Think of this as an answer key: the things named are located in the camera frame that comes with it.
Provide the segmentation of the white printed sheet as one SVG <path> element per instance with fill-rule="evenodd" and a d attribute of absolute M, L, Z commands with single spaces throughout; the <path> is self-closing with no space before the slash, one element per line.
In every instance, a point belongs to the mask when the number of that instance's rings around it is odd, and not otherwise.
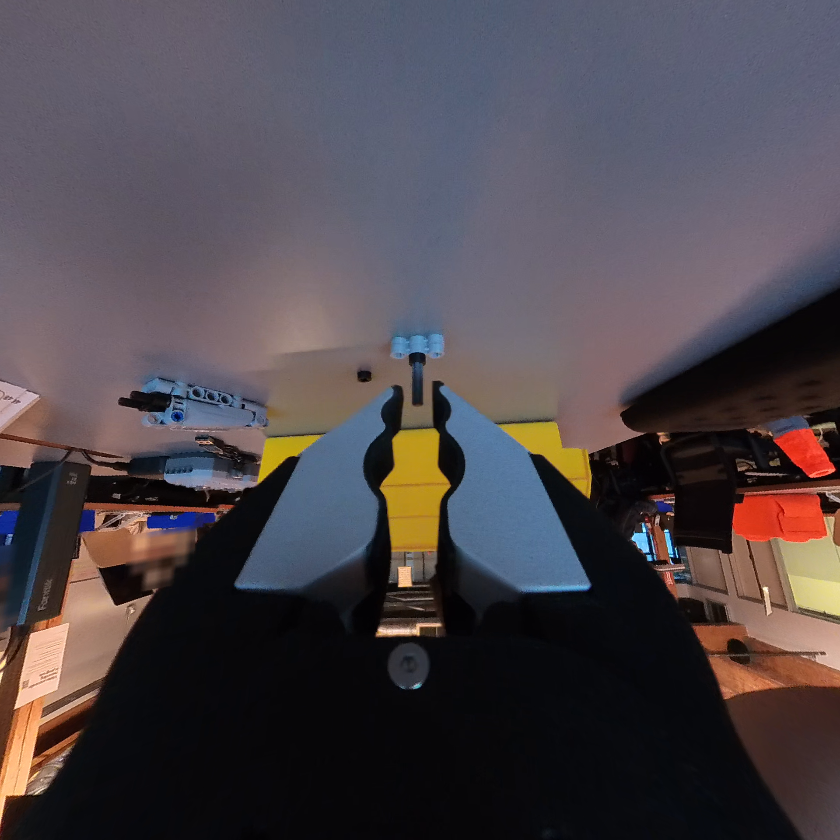
<path fill-rule="evenodd" d="M 0 431 L 13 424 L 30 407 L 36 404 L 40 395 L 9 382 L 1 381 L 1 424 Z"/>

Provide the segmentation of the dark flat box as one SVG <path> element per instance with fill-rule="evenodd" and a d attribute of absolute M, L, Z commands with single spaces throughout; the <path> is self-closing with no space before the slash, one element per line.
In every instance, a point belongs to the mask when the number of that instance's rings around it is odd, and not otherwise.
<path fill-rule="evenodd" d="M 91 466 L 36 462 L 21 494 L 4 621 L 32 626 L 61 614 Z"/>

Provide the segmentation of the grey connector with black axle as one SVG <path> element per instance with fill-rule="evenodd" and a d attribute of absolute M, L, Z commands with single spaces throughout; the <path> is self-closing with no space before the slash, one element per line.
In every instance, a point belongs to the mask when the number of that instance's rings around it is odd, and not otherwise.
<path fill-rule="evenodd" d="M 445 355 L 445 336 L 442 333 L 410 336 L 396 335 L 392 338 L 390 357 L 394 361 L 406 361 L 411 372 L 412 405 L 424 405 L 424 367 L 429 360 L 439 360 Z"/>

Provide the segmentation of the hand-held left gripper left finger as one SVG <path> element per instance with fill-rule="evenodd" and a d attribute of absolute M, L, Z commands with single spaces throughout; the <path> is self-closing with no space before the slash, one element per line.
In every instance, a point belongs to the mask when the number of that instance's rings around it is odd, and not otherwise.
<path fill-rule="evenodd" d="M 402 414 L 393 385 L 301 452 L 236 589 L 325 603 L 349 632 L 376 633 L 392 561 L 382 485 Z"/>

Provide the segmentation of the grey toy motor block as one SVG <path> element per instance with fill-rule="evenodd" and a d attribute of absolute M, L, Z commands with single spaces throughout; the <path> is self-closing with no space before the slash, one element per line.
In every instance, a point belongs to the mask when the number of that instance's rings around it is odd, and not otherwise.
<path fill-rule="evenodd" d="M 196 452 L 132 458 L 126 468 L 128 475 L 187 489 L 230 493 L 257 485 L 260 456 L 210 434 L 197 435 L 195 441 Z"/>

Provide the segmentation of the grey toy beam assembly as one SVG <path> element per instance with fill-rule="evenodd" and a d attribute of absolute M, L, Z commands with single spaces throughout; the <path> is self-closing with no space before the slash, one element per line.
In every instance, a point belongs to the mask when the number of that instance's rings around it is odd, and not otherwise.
<path fill-rule="evenodd" d="M 210 433 L 239 428 L 264 429 L 267 407 L 240 394 L 155 377 L 118 404 L 143 415 L 147 427 Z"/>

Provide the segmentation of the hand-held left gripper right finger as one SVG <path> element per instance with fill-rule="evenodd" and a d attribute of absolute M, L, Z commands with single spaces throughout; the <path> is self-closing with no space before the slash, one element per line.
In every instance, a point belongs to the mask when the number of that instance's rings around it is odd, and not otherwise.
<path fill-rule="evenodd" d="M 436 586 L 449 636 L 498 604 L 588 592 L 591 581 L 531 453 L 442 382 L 433 383 L 440 503 Z"/>

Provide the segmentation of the paper notice on post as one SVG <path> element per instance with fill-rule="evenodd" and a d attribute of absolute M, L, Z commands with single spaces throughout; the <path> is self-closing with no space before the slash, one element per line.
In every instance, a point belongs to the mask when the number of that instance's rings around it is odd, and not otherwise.
<path fill-rule="evenodd" d="M 70 625 L 63 623 L 29 635 L 15 709 L 58 689 L 69 629 Z"/>

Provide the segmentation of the yellow plastic bin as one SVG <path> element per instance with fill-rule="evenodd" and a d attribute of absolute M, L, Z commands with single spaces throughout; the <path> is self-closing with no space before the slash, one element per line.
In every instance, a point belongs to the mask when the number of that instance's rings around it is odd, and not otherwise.
<path fill-rule="evenodd" d="M 589 455 L 564 447 L 554 421 L 502 423 L 500 428 L 530 453 L 545 457 L 586 497 L 592 491 Z M 382 490 L 390 522 L 392 551 L 433 552 L 438 546 L 440 502 L 448 482 L 438 468 L 438 432 L 403 430 L 393 442 L 394 468 Z"/>

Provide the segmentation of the black bag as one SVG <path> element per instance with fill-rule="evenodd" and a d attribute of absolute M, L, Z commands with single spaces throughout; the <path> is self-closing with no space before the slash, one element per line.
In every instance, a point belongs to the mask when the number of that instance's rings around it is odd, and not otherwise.
<path fill-rule="evenodd" d="M 716 433 L 671 439 L 661 448 L 674 491 L 673 540 L 678 546 L 732 553 L 738 495 L 734 457 Z"/>

